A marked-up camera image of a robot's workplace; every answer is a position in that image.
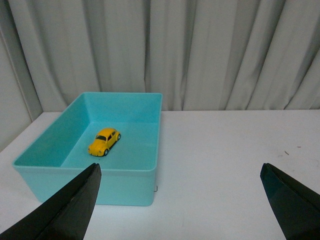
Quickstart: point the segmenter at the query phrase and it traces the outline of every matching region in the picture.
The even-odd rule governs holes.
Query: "white table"
[[[41,203],[12,162],[58,116],[0,153],[0,233]],[[320,111],[162,112],[148,207],[96,205],[86,240],[285,240],[260,180],[271,163],[320,193]]]

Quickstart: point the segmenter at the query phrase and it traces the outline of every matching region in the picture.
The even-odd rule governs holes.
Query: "teal plastic bin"
[[[44,202],[92,163],[101,167],[96,204],[149,206],[154,200],[162,95],[85,92],[14,162]],[[88,154],[103,128],[121,139],[107,156]]]

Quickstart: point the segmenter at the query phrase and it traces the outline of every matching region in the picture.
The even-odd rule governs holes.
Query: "toy car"
[[[89,145],[88,153],[102,157],[106,156],[111,147],[119,141],[121,138],[121,134],[114,128],[104,128],[95,136],[94,142]]]

